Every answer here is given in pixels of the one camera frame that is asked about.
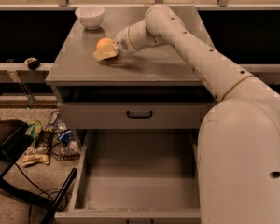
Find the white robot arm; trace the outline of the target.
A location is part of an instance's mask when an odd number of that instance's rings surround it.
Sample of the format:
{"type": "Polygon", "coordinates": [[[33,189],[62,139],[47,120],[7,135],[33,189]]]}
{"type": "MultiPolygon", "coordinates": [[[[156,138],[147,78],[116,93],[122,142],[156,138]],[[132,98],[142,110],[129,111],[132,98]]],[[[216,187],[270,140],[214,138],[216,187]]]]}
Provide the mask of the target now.
{"type": "Polygon", "coordinates": [[[201,223],[280,224],[280,95],[193,35],[166,5],[101,39],[93,56],[161,45],[175,49],[217,102],[198,137],[201,223]]]}

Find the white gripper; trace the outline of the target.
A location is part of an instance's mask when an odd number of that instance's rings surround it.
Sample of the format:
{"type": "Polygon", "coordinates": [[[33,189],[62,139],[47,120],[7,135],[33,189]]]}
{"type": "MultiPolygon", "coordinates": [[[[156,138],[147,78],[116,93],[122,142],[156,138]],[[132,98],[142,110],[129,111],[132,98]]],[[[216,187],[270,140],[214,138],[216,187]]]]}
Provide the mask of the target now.
{"type": "Polygon", "coordinates": [[[114,43],[108,43],[99,46],[93,53],[94,59],[96,61],[102,61],[116,57],[119,54],[119,51],[128,55],[139,50],[139,33],[132,26],[119,31],[115,40],[117,45],[114,43]]]}

